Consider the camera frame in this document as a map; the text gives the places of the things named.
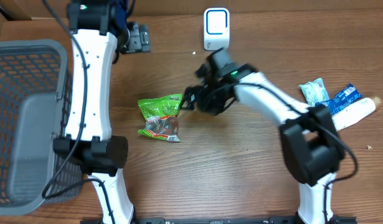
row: beige cap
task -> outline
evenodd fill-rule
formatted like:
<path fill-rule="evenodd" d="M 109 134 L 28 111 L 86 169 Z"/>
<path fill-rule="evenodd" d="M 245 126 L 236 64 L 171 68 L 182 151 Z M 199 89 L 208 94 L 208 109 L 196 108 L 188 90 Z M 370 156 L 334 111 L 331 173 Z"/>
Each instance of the beige cap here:
<path fill-rule="evenodd" d="M 374 102 L 376 110 L 378 110 L 382 105 L 381 99 L 378 96 L 370 96 L 369 98 Z"/>

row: plastic bag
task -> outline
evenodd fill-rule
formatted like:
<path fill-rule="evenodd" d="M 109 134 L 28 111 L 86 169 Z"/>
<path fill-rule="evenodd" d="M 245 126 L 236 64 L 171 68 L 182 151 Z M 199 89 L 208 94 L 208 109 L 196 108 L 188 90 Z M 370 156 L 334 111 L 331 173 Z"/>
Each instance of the plastic bag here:
<path fill-rule="evenodd" d="M 146 120 L 146 127 L 138 131 L 147 137 L 179 142 L 177 113 L 180 109 L 181 94 L 173 94 L 157 99 L 139 100 L 140 110 Z"/>

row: gray plastic bin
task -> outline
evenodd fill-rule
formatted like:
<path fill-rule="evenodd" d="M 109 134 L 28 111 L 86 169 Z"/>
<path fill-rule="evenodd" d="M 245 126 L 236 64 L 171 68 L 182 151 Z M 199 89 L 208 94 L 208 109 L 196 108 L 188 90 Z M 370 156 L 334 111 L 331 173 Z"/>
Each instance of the gray plastic bin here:
<path fill-rule="evenodd" d="M 70 111 L 67 61 L 53 40 L 0 42 L 0 215 L 23 215 L 80 191 L 48 201 L 41 196 L 63 161 L 52 139 L 64 135 Z M 49 194 L 81 179 L 80 168 L 68 163 Z"/>

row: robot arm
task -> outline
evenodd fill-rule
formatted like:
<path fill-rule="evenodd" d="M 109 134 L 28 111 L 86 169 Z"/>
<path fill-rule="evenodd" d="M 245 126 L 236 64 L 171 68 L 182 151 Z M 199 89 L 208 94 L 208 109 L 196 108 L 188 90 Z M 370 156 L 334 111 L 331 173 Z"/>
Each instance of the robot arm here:
<path fill-rule="evenodd" d="M 217 115 L 228 108 L 225 106 L 227 100 L 235 98 L 259 110 L 279 128 L 286 167 L 300 183 L 300 221 L 325 223 L 324 211 L 330 220 L 333 217 L 330 206 L 332 185 L 327 188 L 326 209 L 324 186 L 335 179 L 344 149 L 316 126 L 323 126 L 336 136 L 329 111 L 309 108 L 293 99 L 249 65 L 236 66 L 222 49 L 213 52 L 196 75 L 202 79 L 203 85 L 186 89 L 185 109 L 198 107 L 203 112 Z M 313 131 L 318 132 L 318 137 L 307 142 L 303 135 Z"/>

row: blue wrapper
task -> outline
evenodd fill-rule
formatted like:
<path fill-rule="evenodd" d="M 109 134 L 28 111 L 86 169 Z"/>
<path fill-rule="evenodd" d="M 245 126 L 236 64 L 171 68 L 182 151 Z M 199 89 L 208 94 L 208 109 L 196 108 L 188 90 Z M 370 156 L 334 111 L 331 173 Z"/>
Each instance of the blue wrapper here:
<path fill-rule="evenodd" d="M 358 90 L 351 84 L 337 93 L 332 100 L 326 100 L 316 103 L 316 106 L 324 105 L 331 112 L 331 116 L 345 109 L 345 107 L 354 103 L 357 99 L 360 99 L 362 95 Z"/>

